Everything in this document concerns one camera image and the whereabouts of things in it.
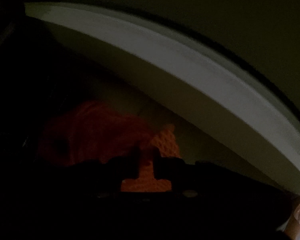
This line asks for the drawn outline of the orange plastic bag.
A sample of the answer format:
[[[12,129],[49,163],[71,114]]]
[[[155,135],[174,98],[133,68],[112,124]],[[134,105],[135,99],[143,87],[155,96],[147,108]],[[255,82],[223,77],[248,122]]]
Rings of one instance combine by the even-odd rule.
[[[142,158],[137,179],[125,179],[123,192],[167,192],[172,183],[156,179],[153,158],[149,151],[159,149],[162,157],[180,158],[179,146],[174,135],[174,124],[155,124],[138,115],[121,111],[106,103],[89,102],[76,111],[66,126],[70,142],[68,165],[99,159],[105,164],[113,157],[126,155],[139,144]]]

